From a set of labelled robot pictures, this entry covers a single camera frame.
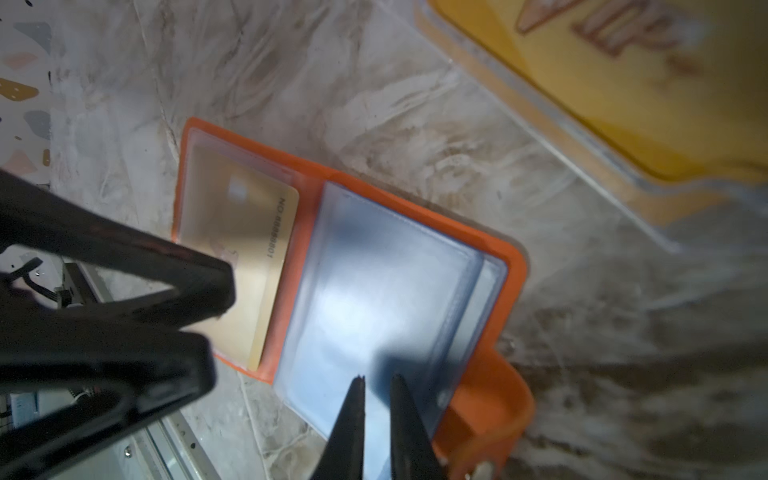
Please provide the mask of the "clear acrylic card display stand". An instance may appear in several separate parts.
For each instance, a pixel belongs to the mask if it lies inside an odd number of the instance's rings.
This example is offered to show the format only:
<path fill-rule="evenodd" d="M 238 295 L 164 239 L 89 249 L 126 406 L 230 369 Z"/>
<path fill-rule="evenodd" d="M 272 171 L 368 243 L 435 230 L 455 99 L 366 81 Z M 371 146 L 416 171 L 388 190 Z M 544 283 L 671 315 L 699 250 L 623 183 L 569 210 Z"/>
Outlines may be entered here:
<path fill-rule="evenodd" d="M 763 1 L 418 1 L 415 26 L 669 250 L 767 248 Z"/>

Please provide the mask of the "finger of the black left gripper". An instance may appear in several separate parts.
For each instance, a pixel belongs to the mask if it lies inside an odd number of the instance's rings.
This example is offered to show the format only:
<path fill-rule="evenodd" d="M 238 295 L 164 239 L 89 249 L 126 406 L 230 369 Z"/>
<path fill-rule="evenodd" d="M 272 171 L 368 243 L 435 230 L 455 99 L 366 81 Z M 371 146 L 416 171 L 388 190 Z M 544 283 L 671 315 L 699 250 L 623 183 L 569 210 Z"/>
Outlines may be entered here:
<path fill-rule="evenodd" d="M 92 387 L 95 393 L 2 435 L 1 476 L 54 476 L 203 397 L 215 383 L 211 344 L 200 334 L 4 340 L 2 392 Z"/>
<path fill-rule="evenodd" d="M 20 244 L 169 286 L 83 309 L 98 319 L 180 329 L 224 314 L 236 299 L 228 263 L 100 217 L 5 171 L 1 244 Z"/>

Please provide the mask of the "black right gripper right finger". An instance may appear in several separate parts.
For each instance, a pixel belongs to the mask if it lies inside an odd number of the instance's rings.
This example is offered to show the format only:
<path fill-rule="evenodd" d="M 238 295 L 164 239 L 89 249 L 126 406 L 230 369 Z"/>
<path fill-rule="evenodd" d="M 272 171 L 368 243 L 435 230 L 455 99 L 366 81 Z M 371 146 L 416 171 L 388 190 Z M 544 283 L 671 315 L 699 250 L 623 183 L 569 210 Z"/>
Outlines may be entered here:
<path fill-rule="evenodd" d="M 446 478 L 407 382 L 399 374 L 390 385 L 390 438 L 392 479 Z"/>

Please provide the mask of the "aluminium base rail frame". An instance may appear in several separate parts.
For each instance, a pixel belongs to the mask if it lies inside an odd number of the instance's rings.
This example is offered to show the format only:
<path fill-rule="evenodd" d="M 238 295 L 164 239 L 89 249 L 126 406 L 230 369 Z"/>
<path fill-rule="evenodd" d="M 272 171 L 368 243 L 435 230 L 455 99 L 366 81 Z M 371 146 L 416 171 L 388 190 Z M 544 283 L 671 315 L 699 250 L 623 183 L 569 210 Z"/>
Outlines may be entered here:
<path fill-rule="evenodd" d="M 45 479 L 204 397 L 216 385 L 209 340 L 190 331 L 234 303 L 231 267 L 186 248 L 129 256 L 167 284 L 142 297 L 65 309 L 1 276 L 1 390 L 90 387 L 83 400 L 1 437 L 5 479 Z"/>

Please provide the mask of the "gold vip card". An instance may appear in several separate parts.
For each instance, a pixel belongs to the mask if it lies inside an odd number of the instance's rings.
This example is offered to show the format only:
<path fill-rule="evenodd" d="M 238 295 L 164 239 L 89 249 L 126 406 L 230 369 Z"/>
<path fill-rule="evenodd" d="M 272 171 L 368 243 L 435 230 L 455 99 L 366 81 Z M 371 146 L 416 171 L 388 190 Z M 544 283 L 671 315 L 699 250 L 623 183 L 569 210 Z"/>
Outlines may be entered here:
<path fill-rule="evenodd" d="M 435 1 L 647 176 L 767 178 L 763 1 Z"/>
<path fill-rule="evenodd" d="M 177 239 L 227 262 L 236 290 L 226 313 L 191 328 L 243 369 L 260 364 L 298 204 L 292 186 L 210 148 L 186 162 Z"/>

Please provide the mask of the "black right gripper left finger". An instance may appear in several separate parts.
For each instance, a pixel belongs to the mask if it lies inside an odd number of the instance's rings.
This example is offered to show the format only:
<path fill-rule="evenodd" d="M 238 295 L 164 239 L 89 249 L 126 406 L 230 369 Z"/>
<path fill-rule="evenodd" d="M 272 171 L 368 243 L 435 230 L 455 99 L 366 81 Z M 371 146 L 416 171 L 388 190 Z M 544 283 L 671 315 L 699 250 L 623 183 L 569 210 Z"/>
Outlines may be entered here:
<path fill-rule="evenodd" d="M 355 377 L 311 479 L 363 478 L 365 378 Z"/>

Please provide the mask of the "orange card holder wallet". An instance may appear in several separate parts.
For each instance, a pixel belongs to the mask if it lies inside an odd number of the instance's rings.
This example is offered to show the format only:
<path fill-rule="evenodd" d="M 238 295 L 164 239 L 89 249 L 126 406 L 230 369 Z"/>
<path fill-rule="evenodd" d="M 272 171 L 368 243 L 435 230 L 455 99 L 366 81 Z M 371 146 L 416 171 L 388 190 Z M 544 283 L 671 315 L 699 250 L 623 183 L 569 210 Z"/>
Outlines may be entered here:
<path fill-rule="evenodd" d="M 387 479 L 390 385 L 402 375 L 451 479 L 498 476 L 534 413 L 495 350 L 527 276 L 511 244 L 339 170 L 198 118 L 183 129 L 172 237 L 186 162 L 204 146 L 295 188 L 299 204 L 256 370 L 329 437 L 351 381 L 365 378 L 367 479 Z"/>

